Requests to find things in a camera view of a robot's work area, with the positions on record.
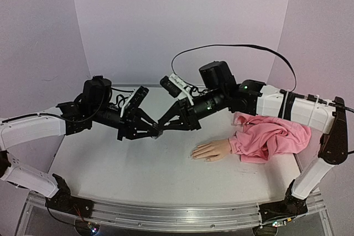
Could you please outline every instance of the black bracket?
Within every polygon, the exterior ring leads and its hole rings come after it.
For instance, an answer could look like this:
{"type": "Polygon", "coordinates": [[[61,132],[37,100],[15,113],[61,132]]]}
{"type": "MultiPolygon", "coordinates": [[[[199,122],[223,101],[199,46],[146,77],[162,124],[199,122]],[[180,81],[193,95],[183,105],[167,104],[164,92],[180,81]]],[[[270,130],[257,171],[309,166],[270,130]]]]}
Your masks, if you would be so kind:
{"type": "Polygon", "coordinates": [[[280,92],[284,94],[282,106],[280,107],[278,118],[283,118],[285,120],[291,121],[291,109],[293,108],[293,104],[296,99],[296,93],[294,92],[286,92],[284,90],[280,90],[280,92]]]}
{"type": "Polygon", "coordinates": [[[336,112],[333,113],[335,119],[330,133],[323,134],[321,137],[318,157],[328,164],[338,165],[348,157],[348,129],[345,110],[340,108],[340,106],[345,106],[344,100],[335,97],[334,102],[339,107],[336,107],[336,112]]]}
{"type": "Polygon", "coordinates": [[[130,140],[158,137],[162,134],[157,123],[151,119],[144,110],[139,108],[148,92],[149,89],[140,86],[129,101],[128,106],[124,110],[124,115],[121,118],[123,126],[118,129],[118,140],[122,140],[123,137],[130,140]]]}
{"type": "Polygon", "coordinates": [[[59,191],[52,198],[46,199],[46,206],[75,216],[77,216],[75,209],[78,209],[83,218],[90,218],[93,210],[93,201],[72,196],[65,180],[56,174],[53,174],[53,177],[58,183],[59,191]]]}
{"type": "Polygon", "coordinates": [[[306,200],[301,200],[291,195],[293,184],[294,181],[291,182],[287,189],[284,200],[265,203],[259,206],[263,224],[294,218],[308,212],[306,200]]]}
{"type": "Polygon", "coordinates": [[[4,176],[7,168],[11,167],[11,163],[7,158],[7,151],[0,152],[0,178],[4,176]]]}
{"type": "Polygon", "coordinates": [[[176,101],[158,120],[162,130],[199,130],[201,125],[187,98],[176,101]]]}
{"type": "Polygon", "coordinates": [[[79,107],[75,102],[64,102],[59,103],[57,106],[63,113],[61,116],[66,118],[67,120],[73,121],[68,122],[65,121],[66,133],[65,135],[72,135],[79,133],[85,129],[92,128],[92,120],[89,119],[87,121],[76,123],[75,121],[84,120],[85,116],[79,111],[79,107]]]}

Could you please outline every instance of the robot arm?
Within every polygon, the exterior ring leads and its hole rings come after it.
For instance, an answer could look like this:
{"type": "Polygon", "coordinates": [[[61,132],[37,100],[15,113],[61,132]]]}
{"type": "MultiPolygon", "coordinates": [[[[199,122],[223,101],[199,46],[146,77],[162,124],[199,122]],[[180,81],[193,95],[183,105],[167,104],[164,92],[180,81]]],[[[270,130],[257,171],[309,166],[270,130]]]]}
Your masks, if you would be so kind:
{"type": "Polygon", "coordinates": [[[33,190],[49,198],[49,207],[76,214],[77,205],[83,217],[88,217],[93,202],[71,196],[65,180],[25,165],[8,150],[18,144],[49,136],[71,135],[91,129],[92,122],[118,129],[118,139],[157,137],[157,124],[140,104],[148,93],[140,87],[127,97],[122,107],[110,103],[111,82],[101,76],[85,82],[83,93],[74,102],[61,103],[57,107],[62,115],[34,113],[0,122],[0,179],[33,190]]]}
{"type": "Polygon", "coordinates": [[[228,108],[231,112],[279,117],[321,131],[317,158],[290,184],[285,199],[260,205],[263,223],[306,213],[310,192],[348,155],[343,99],[336,97],[330,101],[318,96],[303,96],[253,80],[236,84],[223,61],[205,65],[199,71],[207,92],[194,97],[193,103],[187,96],[183,97],[186,87],[181,82],[174,82],[178,79],[174,74],[161,80],[161,85],[179,100],[159,119],[159,126],[163,130],[198,130],[200,119],[228,108]]]}

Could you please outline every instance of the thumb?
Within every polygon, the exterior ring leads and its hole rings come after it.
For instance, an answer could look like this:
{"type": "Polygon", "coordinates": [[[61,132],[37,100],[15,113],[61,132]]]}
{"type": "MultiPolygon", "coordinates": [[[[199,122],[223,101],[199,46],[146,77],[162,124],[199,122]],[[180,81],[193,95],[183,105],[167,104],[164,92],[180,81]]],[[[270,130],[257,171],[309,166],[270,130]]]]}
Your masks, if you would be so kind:
{"type": "Polygon", "coordinates": [[[206,161],[217,161],[217,160],[221,160],[223,158],[223,156],[221,156],[220,154],[217,155],[217,156],[213,156],[213,157],[210,157],[208,158],[206,161]]]}

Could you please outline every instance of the black cable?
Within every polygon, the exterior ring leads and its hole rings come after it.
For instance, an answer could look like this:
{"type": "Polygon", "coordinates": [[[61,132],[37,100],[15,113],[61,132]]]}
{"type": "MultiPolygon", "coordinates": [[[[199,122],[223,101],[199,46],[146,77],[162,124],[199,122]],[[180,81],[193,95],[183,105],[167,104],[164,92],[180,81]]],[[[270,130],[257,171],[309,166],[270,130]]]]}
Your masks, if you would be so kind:
{"type": "Polygon", "coordinates": [[[52,113],[30,113],[30,114],[25,114],[24,116],[17,116],[17,117],[6,119],[4,121],[1,121],[1,123],[8,123],[8,122],[11,122],[11,121],[14,121],[14,120],[18,120],[18,119],[22,119],[22,118],[26,118],[26,117],[32,117],[32,116],[52,116],[52,117],[56,117],[56,118],[62,119],[64,121],[70,122],[70,123],[82,123],[82,122],[85,122],[87,120],[90,120],[92,117],[94,117],[99,112],[99,110],[101,109],[101,107],[103,105],[103,102],[105,100],[105,96],[106,96],[106,90],[103,92],[101,103],[100,103],[98,109],[91,116],[89,116],[89,117],[87,117],[87,118],[85,118],[83,120],[73,121],[73,120],[69,120],[69,119],[66,119],[64,117],[58,116],[56,114],[52,114],[52,113]]]}
{"type": "Polygon", "coordinates": [[[114,105],[117,105],[117,106],[118,106],[118,104],[119,104],[119,97],[121,97],[121,98],[124,99],[124,101],[125,101],[125,97],[124,97],[123,95],[121,95],[121,94],[118,94],[118,95],[116,96],[116,103],[115,103],[114,105]]]}
{"type": "Polygon", "coordinates": [[[173,62],[175,61],[176,57],[181,55],[181,54],[184,54],[186,52],[190,52],[190,51],[194,51],[194,50],[197,50],[197,49],[202,49],[202,48],[206,48],[206,47],[212,47],[212,46],[228,46],[228,47],[248,47],[248,48],[253,48],[253,49],[257,49],[257,50],[262,50],[262,51],[267,51],[267,52],[270,52],[274,55],[276,55],[277,57],[281,58],[287,65],[288,67],[290,68],[291,72],[293,73],[294,75],[294,79],[295,79],[295,86],[294,88],[290,91],[290,92],[293,92],[295,89],[296,89],[296,86],[298,84],[298,81],[296,79],[296,74],[295,74],[295,71],[293,69],[293,67],[291,66],[290,62],[288,61],[288,59],[286,59],[283,55],[281,55],[280,53],[270,49],[270,48],[267,48],[267,47],[263,47],[263,46],[259,46],[259,45],[255,45],[255,44],[209,44],[209,45],[204,45],[204,46],[199,46],[199,47],[195,47],[195,48],[192,48],[192,49],[188,49],[188,50],[185,50],[185,51],[182,51],[180,52],[179,54],[177,54],[171,61],[171,68],[172,68],[172,71],[175,75],[176,72],[173,68],[173,62]]]}
{"type": "Polygon", "coordinates": [[[349,108],[349,107],[346,107],[346,106],[339,106],[340,108],[343,108],[344,110],[348,111],[348,112],[352,112],[354,113],[354,109],[353,108],[349,108]]]}
{"type": "Polygon", "coordinates": [[[113,89],[114,91],[120,91],[120,92],[128,92],[128,93],[133,93],[134,91],[125,91],[125,90],[120,90],[120,89],[117,89],[117,88],[111,88],[113,89]]]}

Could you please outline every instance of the wire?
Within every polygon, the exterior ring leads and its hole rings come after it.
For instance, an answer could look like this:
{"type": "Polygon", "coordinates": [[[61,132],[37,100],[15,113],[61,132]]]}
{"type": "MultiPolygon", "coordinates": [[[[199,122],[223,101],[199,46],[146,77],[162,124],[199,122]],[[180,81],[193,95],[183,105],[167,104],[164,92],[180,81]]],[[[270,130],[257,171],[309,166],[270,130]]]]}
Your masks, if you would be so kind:
{"type": "Polygon", "coordinates": [[[117,106],[118,106],[119,108],[122,108],[123,106],[121,106],[121,102],[123,102],[123,105],[124,105],[127,98],[129,98],[129,97],[122,98],[122,99],[118,102],[118,105],[117,105],[117,106]]]}
{"type": "Polygon", "coordinates": [[[117,88],[111,88],[113,89],[114,91],[120,91],[120,92],[128,92],[128,93],[133,93],[134,91],[125,91],[125,90],[120,90],[120,89],[117,89],[117,88]]]}
{"type": "Polygon", "coordinates": [[[118,104],[119,104],[119,97],[121,97],[121,98],[124,99],[124,101],[125,101],[125,97],[124,97],[123,95],[121,95],[121,94],[118,94],[118,95],[116,96],[116,103],[115,103],[114,105],[118,105],[118,104]]]}
{"type": "Polygon", "coordinates": [[[80,212],[80,210],[76,207],[76,205],[74,205],[74,209],[75,209],[77,215],[79,215],[79,217],[81,218],[82,222],[87,223],[87,221],[84,220],[84,218],[82,217],[81,212],[80,212]]]}
{"type": "MultiPolygon", "coordinates": [[[[60,223],[63,223],[63,224],[66,224],[66,225],[70,225],[70,226],[73,226],[74,228],[76,228],[76,225],[75,224],[72,224],[72,223],[69,223],[69,222],[66,222],[66,221],[62,221],[56,217],[54,217],[54,215],[51,213],[51,211],[49,210],[49,207],[48,207],[48,198],[45,198],[45,202],[46,202],[46,210],[48,211],[49,215],[54,218],[56,221],[60,222],[60,223]]],[[[84,218],[82,217],[81,213],[80,213],[80,210],[74,206],[74,209],[76,211],[76,213],[79,215],[79,217],[81,218],[81,220],[85,223],[87,223],[87,221],[84,220],[84,218]]]]}
{"type": "Polygon", "coordinates": [[[291,72],[293,73],[294,75],[294,79],[295,79],[295,85],[294,85],[294,88],[290,91],[290,92],[293,92],[295,89],[296,89],[296,86],[298,84],[298,81],[296,79],[296,74],[295,74],[295,71],[293,69],[293,67],[291,66],[290,62],[288,61],[288,59],[286,59],[283,55],[281,55],[280,53],[270,49],[270,48],[267,48],[267,47],[264,47],[264,46],[259,46],[259,45],[255,45],[255,44],[209,44],[209,45],[204,45],[204,46],[199,46],[199,47],[195,47],[195,48],[192,48],[192,49],[188,49],[188,50],[185,50],[185,51],[182,51],[180,52],[179,54],[177,54],[171,61],[171,68],[172,68],[172,71],[175,75],[176,74],[176,71],[174,70],[174,67],[173,67],[173,62],[175,61],[175,59],[181,55],[181,54],[184,54],[186,52],[190,52],[190,51],[194,51],[194,50],[197,50],[197,49],[202,49],[202,48],[206,48],[206,47],[212,47],[212,46],[227,46],[227,47],[248,47],[248,48],[253,48],[253,49],[257,49],[257,50],[262,50],[262,51],[267,51],[267,52],[270,52],[274,55],[276,55],[277,57],[281,58],[287,65],[288,67],[290,68],[291,72]]]}
{"type": "Polygon", "coordinates": [[[352,112],[354,113],[354,109],[353,108],[349,108],[349,107],[346,107],[346,106],[339,106],[340,108],[343,108],[344,110],[348,111],[348,112],[352,112]]]}
{"type": "MultiPolygon", "coordinates": [[[[101,82],[101,84],[104,87],[105,84],[103,83],[103,81],[102,80],[99,80],[99,81],[101,82]]],[[[32,117],[32,116],[52,116],[52,117],[56,117],[56,118],[62,119],[64,121],[70,122],[70,123],[82,123],[82,122],[85,122],[87,120],[90,120],[92,117],[94,117],[99,112],[99,110],[101,109],[101,107],[103,105],[103,102],[105,100],[105,96],[106,96],[106,90],[103,92],[101,103],[100,103],[98,109],[91,116],[89,116],[89,117],[87,117],[87,118],[85,118],[83,120],[73,121],[73,120],[66,119],[66,118],[64,118],[62,116],[58,116],[56,114],[52,114],[52,113],[30,113],[30,114],[25,114],[24,116],[17,116],[17,117],[13,117],[13,118],[9,118],[9,119],[3,120],[3,121],[1,121],[1,123],[8,123],[8,122],[11,122],[11,121],[14,121],[14,120],[19,120],[19,119],[22,119],[22,118],[27,118],[27,117],[32,117]]]]}

